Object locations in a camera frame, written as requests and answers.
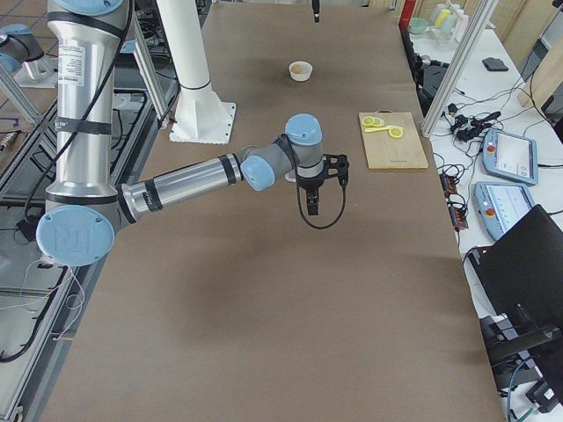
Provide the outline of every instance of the white post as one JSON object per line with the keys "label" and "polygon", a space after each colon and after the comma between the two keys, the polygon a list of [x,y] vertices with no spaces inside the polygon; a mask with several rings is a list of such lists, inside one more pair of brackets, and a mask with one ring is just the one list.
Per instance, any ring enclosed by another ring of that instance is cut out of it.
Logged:
{"label": "white post", "polygon": [[209,80],[194,0],[157,0],[168,46],[181,83],[171,141],[227,144],[236,111],[222,103]]}
{"label": "white post", "polygon": [[477,9],[469,22],[469,26],[467,30],[465,30],[464,37],[457,46],[456,53],[448,67],[448,71],[440,84],[440,88],[434,100],[432,100],[432,105],[428,109],[426,118],[422,122],[420,129],[423,136],[429,137],[434,131],[444,107],[448,101],[450,101],[451,94],[454,88],[456,88],[457,81],[464,71],[465,64],[477,46],[479,37],[483,29],[485,29],[488,20],[491,18],[498,2],[499,0],[480,0],[477,5]]}

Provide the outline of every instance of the blue tablet device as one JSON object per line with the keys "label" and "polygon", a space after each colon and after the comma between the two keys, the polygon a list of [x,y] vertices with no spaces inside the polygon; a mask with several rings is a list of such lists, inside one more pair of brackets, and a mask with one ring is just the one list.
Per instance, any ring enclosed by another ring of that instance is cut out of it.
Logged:
{"label": "blue tablet device", "polygon": [[536,185],[536,141],[491,129],[483,143],[483,165],[486,172],[494,176]]}
{"label": "blue tablet device", "polygon": [[475,200],[486,231],[494,240],[499,240],[536,205],[523,183],[477,182]]}

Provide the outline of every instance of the computer monitor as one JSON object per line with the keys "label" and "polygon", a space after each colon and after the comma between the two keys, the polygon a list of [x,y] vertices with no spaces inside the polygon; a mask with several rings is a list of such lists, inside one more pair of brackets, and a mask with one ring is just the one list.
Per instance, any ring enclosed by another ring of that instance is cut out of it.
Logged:
{"label": "computer monitor", "polygon": [[[554,324],[563,330],[563,232],[536,205],[474,266],[494,310],[523,335]],[[529,350],[563,404],[563,339]]]}

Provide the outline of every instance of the cutting board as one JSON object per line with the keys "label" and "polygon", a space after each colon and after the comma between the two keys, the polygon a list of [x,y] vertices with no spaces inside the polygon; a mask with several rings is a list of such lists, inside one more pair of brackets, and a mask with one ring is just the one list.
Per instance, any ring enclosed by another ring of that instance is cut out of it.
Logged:
{"label": "cutting board", "polygon": [[[403,136],[391,138],[387,131],[366,133],[362,125],[365,116],[383,119],[385,125],[401,126]],[[362,131],[368,167],[375,170],[427,169],[428,161],[420,144],[419,133],[410,113],[360,113],[358,123]]]}

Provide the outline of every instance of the white desk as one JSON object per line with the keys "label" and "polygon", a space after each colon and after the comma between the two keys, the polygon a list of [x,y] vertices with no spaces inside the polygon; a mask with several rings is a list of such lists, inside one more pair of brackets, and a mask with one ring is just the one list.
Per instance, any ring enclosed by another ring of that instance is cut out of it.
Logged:
{"label": "white desk", "polygon": [[[450,62],[455,53],[455,48],[457,47],[456,42],[446,40],[441,33],[433,30],[429,30],[422,35],[411,35],[411,40],[413,42],[414,51],[419,55],[428,55],[433,60],[441,62]],[[508,67],[508,72],[487,71],[481,62],[481,60],[487,57],[502,59]],[[471,98],[482,100],[492,97],[497,92],[512,88],[516,81],[521,83],[522,85],[520,86],[523,87],[520,74],[496,34],[493,30],[485,30],[481,35],[471,59],[465,67],[464,73],[457,84],[457,88]],[[502,115],[500,120],[504,120],[517,115],[524,109],[517,100],[518,92],[519,91],[513,92],[510,99],[508,99],[507,95],[485,103],[468,105],[459,113],[469,116],[478,113],[493,113],[501,110]],[[454,93],[451,97],[451,102],[467,104],[473,101],[461,94]],[[514,119],[503,121],[504,130],[513,134],[522,135],[527,126],[541,120],[542,118],[539,116],[538,112],[532,108]],[[443,156],[446,164],[465,164],[465,166],[468,166],[471,163],[471,159],[463,152],[454,148],[453,136],[440,136],[447,134],[449,131],[450,125],[448,122],[444,118],[440,119],[433,135],[430,137],[434,152]],[[563,163],[563,145],[547,122],[543,121],[530,127],[526,132],[526,136],[537,141],[538,161],[540,163]],[[457,142],[457,146],[461,149],[467,149],[467,144],[463,142]],[[477,151],[478,145],[473,144],[471,153],[475,154]],[[440,157],[435,156],[435,161],[437,166],[442,165],[442,159]],[[486,174],[482,164],[482,158],[479,156],[477,158],[474,174],[472,175],[471,171],[467,171],[461,178],[461,183],[457,186],[457,190],[468,200],[469,185],[480,180],[503,181],[504,179]],[[560,194],[562,186],[563,169],[539,169],[539,183],[531,187],[530,191],[537,204],[541,204],[547,212],[553,212],[563,208],[563,195]],[[494,242],[486,233],[485,226],[475,207],[473,194],[471,194],[471,199],[468,200],[468,204],[469,213],[467,215],[467,221],[469,229],[460,232],[459,251],[462,256],[473,246],[485,246]],[[563,228],[563,214],[555,215],[553,220]],[[486,298],[485,291],[480,285],[477,275],[469,262],[465,264],[465,273],[472,289],[473,302],[479,317],[494,315],[493,307]],[[533,383],[529,385],[524,384],[512,394],[511,407],[519,417],[530,408],[530,402],[525,397],[524,393],[528,391],[532,385]],[[506,400],[503,399],[502,402],[503,406],[506,406]],[[563,406],[558,405],[548,414],[534,412],[526,420],[530,422],[560,422],[563,420]]]}

